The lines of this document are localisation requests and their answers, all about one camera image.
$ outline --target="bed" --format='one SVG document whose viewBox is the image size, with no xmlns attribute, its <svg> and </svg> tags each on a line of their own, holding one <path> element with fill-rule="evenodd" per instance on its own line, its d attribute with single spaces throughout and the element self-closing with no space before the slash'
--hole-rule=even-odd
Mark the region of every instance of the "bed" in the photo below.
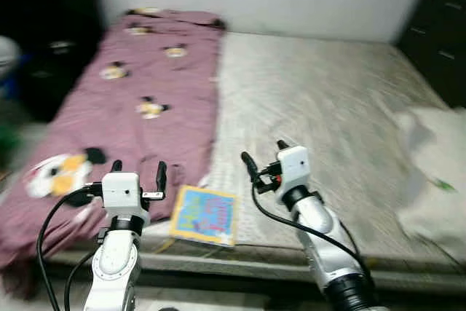
<svg viewBox="0 0 466 311">
<path fill-rule="evenodd" d="M 227 33 L 212 80 L 219 108 L 204 180 L 211 189 L 239 197 L 237 245 L 171 240 L 168 221 L 154 223 L 143 232 L 144 269 L 311 281 L 293 230 L 253 207 L 239 157 L 247 150 L 265 165 L 275 157 L 275 141 L 284 139 L 309 147 L 309 185 L 353 232 L 379 286 L 466 290 L 462 268 L 433 244 L 408 239 L 395 218 L 403 202 L 406 161 L 380 103 L 446 108 L 395 48 Z M 286 215 L 272 194 L 261 201 Z M 77 243 L 51 260 L 74 263 L 87 247 Z"/>
</svg>

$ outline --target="white mattress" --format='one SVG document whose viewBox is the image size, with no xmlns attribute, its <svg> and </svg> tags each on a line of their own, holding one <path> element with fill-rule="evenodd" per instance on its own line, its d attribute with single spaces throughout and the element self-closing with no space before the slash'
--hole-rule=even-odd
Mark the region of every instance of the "white mattress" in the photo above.
<svg viewBox="0 0 466 311">
<path fill-rule="evenodd" d="M 259 167 L 266 165 L 275 159 L 276 140 L 283 139 L 309 147 L 310 188 L 318 189 L 341 216 L 362 254 L 372 258 L 373 269 L 402 272 L 407 286 L 422 280 L 418 286 L 425 288 L 429 283 L 445 285 L 444 273 L 454 275 L 456 268 L 445 254 L 409 240 L 395 219 L 406 164 L 396 128 L 378 102 L 445 105 L 394 47 L 229 33 L 218 86 L 221 103 L 208 187 L 239 197 L 239 245 L 229 250 L 180 241 L 153 254 L 168 237 L 166 221 L 143 233 L 145 267 L 310 279 L 293 230 L 253 206 L 240 161 L 246 150 Z M 272 193 L 261 200 L 287 216 Z M 425 271 L 430 277 L 416 275 Z M 379 282 L 390 284 L 391 277 L 384 276 Z M 400 283 L 397 275 L 393 280 Z M 450 279 L 455 288 L 466 288 L 461 280 Z"/>
</svg>

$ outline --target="purple bed sheet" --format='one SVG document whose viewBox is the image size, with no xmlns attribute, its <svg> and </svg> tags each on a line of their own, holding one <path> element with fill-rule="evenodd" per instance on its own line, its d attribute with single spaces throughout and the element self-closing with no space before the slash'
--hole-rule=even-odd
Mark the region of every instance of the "purple bed sheet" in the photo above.
<svg viewBox="0 0 466 311">
<path fill-rule="evenodd" d="M 99 147 L 107 162 L 94 165 L 88 181 L 101 180 L 121 159 L 123 171 L 139 173 L 150 191 L 164 160 L 167 196 L 151 204 L 150 214 L 153 221 L 170 216 L 179 186 L 195 185 L 208 172 L 217 112 L 213 77 L 223 32 L 223 23 L 206 12 L 128 12 L 105 35 L 24 174 L 48 157 Z M 104 79 L 109 66 L 113 79 Z M 157 102 L 157 118 L 138 111 L 147 100 Z M 12 187 L 0 206 L 0 269 L 35 256 L 40 227 L 57 201 L 29 196 L 24 181 Z M 105 220 L 98 200 L 80 208 L 64 205 L 49 225 L 44 250 L 50 255 L 90 239 Z"/>
</svg>

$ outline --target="book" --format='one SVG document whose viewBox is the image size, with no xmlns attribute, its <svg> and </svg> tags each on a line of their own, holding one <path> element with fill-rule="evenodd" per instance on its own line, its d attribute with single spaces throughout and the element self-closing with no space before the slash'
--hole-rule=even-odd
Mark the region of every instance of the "book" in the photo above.
<svg viewBox="0 0 466 311">
<path fill-rule="evenodd" d="M 231 247 L 236 238 L 236 207 L 233 194 L 183 186 L 173 210 L 170 235 Z"/>
</svg>

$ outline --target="black cable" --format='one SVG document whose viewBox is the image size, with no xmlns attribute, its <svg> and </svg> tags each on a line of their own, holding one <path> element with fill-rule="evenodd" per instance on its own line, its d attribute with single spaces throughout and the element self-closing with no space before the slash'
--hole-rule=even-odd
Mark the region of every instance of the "black cable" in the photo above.
<svg viewBox="0 0 466 311">
<path fill-rule="evenodd" d="M 345 253 L 347 253 L 348 255 L 350 255 L 354 260 L 356 260 L 356 262 L 359 264 L 360 268 L 362 269 L 363 271 L 363 274 L 364 276 L 366 277 L 368 283 L 369 283 L 369 286 L 371 287 L 371 289 L 375 289 L 375 283 L 374 283 L 374 280 L 372 279 L 372 276 L 371 276 L 371 271 L 367 268 L 366 264 L 364 263 L 364 261 L 362 260 L 362 258 L 360 256 L 358 256 L 356 253 L 354 253 L 353 251 L 351 251 L 351 249 L 349 249 L 348 247 L 346 247 L 345 245 L 341 244 L 338 240 L 334 240 L 333 238 L 323 234 L 322 232 L 319 232 L 315 229 L 311 229 L 310 227 L 307 227 L 307 226 L 304 226 L 304 225 L 301 225 L 297 222 L 294 222 L 294 221 L 291 221 L 291 220 L 287 220 L 287 219 L 284 219 L 278 215 L 275 215 L 273 213 L 270 213 L 269 211 L 267 211 L 264 207 L 262 207 L 262 205 L 258 202 L 257 200 L 257 197 L 256 197 L 256 191 L 254 190 L 254 184 L 255 184 L 255 181 L 253 181 L 253 184 L 251 186 L 251 195 L 253 197 L 253 201 L 254 201 L 254 204 L 256 205 L 256 207 L 265 215 L 265 216 L 268 216 L 269 218 L 271 218 L 272 220 L 275 220 L 275 221 L 278 221 L 280 222 L 281 224 L 285 224 L 285 225 L 288 225 L 288 226 L 292 226 L 294 227 L 295 229 L 300 229 L 302 231 L 305 231 L 305 232 L 308 232 L 310 233 L 311 235 L 314 235 L 316 237 L 319 237 L 327 242 L 329 242 L 330 244 L 333 244 L 335 245 L 337 248 L 340 248 L 342 249 Z"/>
<path fill-rule="evenodd" d="M 355 250 L 355 253 L 357 256 L 361 257 L 361 253 L 359 251 L 359 248 L 358 246 L 356 245 L 356 242 L 355 242 L 355 239 L 353 238 L 353 236 L 351 235 L 351 232 L 348 230 L 348 228 L 343 224 L 343 221 L 342 220 L 339 220 L 340 221 L 340 226 L 342 227 L 342 229 L 346 232 L 349 240 L 351 241 L 351 245 L 353 247 L 353 249 Z"/>
<path fill-rule="evenodd" d="M 76 264 L 76 266 L 73 267 L 73 269 L 71 270 L 71 272 L 70 272 L 70 274 L 68 276 L 68 279 L 66 280 L 65 293 L 63 295 L 63 302 L 65 304 L 65 311 L 70 311 L 70 290 L 71 290 L 71 283 L 73 282 L 74 274 L 87 260 L 89 260 L 95 254 L 96 251 L 97 251 L 97 249 L 95 249 L 94 251 L 91 251 L 91 252 L 87 253 L 85 256 L 83 256 L 82 259 L 79 260 L 79 262 Z"/>
<path fill-rule="evenodd" d="M 57 202 L 57 204 L 55 204 L 55 206 L 49 212 L 49 215 L 47 215 L 44 223 L 42 224 L 42 228 L 39 232 L 39 236 L 37 237 L 37 241 L 36 241 L 37 261 L 39 263 L 39 269 L 41 271 L 42 277 L 44 278 L 45 288 L 47 289 L 47 294 L 49 296 L 50 304 L 52 304 L 52 308 L 54 311 L 60 311 L 60 307 L 58 306 L 55 292 L 53 291 L 52 284 L 49 280 L 49 277 L 47 276 L 47 271 L 45 270 L 45 263 L 44 263 L 44 257 L 43 257 L 43 251 L 42 251 L 42 243 L 44 242 L 45 231 L 47 230 L 50 220 L 54 216 L 55 212 L 64 202 L 66 202 L 69 198 L 74 197 L 77 194 L 87 194 L 87 193 L 88 193 L 88 188 L 84 187 L 70 194 L 67 194 L 66 196 L 61 197 L 60 200 Z"/>
</svg>

